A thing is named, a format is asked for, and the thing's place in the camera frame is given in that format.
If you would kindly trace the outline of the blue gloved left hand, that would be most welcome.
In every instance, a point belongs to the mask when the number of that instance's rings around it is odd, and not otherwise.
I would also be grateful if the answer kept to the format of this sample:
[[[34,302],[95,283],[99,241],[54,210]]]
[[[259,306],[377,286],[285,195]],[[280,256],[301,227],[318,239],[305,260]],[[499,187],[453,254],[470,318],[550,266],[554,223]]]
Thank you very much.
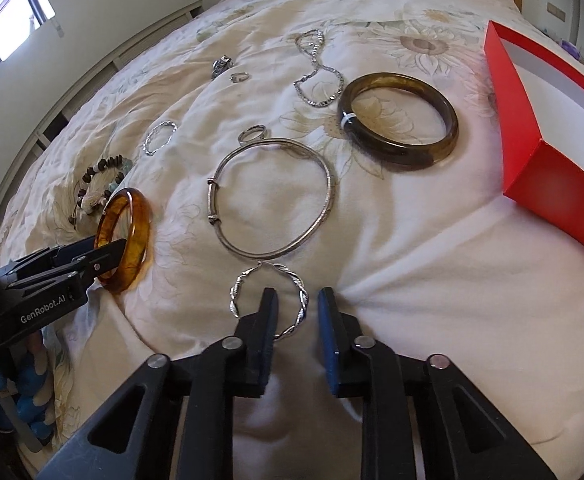
[[[53,381],[42,334],[34,333],[8,353],[0,369],[0,434],[14,434],[37,453],[54,432]]]

